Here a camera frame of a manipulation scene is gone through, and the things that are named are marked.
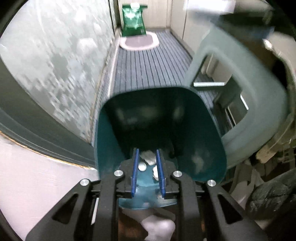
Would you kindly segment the patterned frosted glass sliding door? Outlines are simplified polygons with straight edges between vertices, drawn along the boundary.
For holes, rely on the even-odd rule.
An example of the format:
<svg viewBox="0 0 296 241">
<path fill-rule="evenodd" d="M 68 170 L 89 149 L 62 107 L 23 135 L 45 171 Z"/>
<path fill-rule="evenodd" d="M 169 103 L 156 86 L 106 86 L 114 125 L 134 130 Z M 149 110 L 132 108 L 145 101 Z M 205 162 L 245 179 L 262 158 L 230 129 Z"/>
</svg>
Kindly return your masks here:
<svg viewBox="0 0 296 241">
<path fill-rule="evenodd" d="M 93 167 L 116 28 L 114 1 L 1 1 L 1 131 Z"/>
</svg>

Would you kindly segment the striped blue floor rug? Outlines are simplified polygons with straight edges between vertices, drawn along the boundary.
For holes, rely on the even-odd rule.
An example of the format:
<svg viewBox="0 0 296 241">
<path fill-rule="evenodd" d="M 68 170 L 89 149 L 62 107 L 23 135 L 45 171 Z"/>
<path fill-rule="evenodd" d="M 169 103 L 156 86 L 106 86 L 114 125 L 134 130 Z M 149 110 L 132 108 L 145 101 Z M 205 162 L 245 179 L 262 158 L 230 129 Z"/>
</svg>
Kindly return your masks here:
<svg viewBox="0 0 296 241">
<path fill-rule="evenodd" d="M 192 57 L 170 31 L 155 32 L 159 45 L 142 51 L 118 49 L 111 96 L 133 90 L 182 86 Z"/>
</svg>

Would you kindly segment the white bottle cap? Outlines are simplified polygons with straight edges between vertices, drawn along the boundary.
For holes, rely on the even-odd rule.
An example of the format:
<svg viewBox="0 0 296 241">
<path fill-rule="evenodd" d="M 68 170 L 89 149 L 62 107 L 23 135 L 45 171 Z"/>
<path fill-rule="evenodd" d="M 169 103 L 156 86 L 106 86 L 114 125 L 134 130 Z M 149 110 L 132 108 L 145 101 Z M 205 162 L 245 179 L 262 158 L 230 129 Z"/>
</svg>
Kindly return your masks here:
<svg viewBox="0 0 296 241">
<path fill-rule="evenodd" d="M 138 169 L 141 171 L 141 172 L 144 172 L 146 169 L 147 169 L 147 165 L 145 162 L 139 162 L 138 163 Z"/>
</svg>

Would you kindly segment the white paper towel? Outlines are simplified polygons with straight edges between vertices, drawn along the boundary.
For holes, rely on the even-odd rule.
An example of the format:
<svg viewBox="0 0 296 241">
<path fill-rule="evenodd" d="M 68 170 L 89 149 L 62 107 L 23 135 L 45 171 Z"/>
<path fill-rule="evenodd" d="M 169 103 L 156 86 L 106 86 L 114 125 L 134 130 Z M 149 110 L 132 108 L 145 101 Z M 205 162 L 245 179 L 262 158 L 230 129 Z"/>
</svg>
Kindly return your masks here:
<svg viewBox="0 0 296 241">
<path fill-rule="evenodd" d="M 140 157 L 149 165 L 153 166 L 156 164 L 156 154 L 150 150 L 143 151 L 140 153 Z"/>
</svg>

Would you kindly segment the green rice bag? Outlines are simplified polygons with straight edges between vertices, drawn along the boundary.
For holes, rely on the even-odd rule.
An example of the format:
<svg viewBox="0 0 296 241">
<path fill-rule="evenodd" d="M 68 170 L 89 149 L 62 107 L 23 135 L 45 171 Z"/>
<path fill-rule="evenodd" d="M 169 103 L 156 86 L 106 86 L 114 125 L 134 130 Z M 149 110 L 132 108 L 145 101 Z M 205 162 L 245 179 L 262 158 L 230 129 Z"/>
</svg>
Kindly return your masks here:
<svg viewBox="0 0 296 241">
<path fill-rule="evenodd" d="M 146 4 L 131 3 L 122 5 L 123 37 L 146 35 L 142 13 L 147 9 Z"/>
</svg>

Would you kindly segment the oval purple floor mat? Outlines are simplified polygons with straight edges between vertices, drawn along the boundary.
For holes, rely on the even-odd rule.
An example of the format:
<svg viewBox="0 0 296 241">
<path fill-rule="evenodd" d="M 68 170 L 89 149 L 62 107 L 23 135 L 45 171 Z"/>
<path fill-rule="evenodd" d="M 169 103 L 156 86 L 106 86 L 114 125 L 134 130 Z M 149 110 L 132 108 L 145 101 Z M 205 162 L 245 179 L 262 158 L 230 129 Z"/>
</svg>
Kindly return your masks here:
<svg viewBox="0 0 296 241">
<path fill-rule="evenodd" d="M 127 51 L 145 51 L 158 47 L 159 39 L 156 33 L 146 31 L 146 35 L 121 37 L 119 45 Z"/>
</svg>

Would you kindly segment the teal trash bin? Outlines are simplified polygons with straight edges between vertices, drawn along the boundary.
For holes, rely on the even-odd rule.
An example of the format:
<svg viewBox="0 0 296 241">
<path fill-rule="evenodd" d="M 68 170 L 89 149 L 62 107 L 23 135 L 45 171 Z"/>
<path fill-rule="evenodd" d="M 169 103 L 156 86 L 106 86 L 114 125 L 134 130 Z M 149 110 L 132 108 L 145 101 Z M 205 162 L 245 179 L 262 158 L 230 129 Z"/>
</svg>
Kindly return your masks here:
<svg viewBox="0 0 296 241">
<path fill-rule="evenodd" d="M 193 180 L 221 182 L 227 158 L 201 97 L 185 87 L 142 89 L 115 95 L 100 109 L 95 160 L 100 178 L 132 157 L 133 149 L 162 150 Z"/>
</svg>

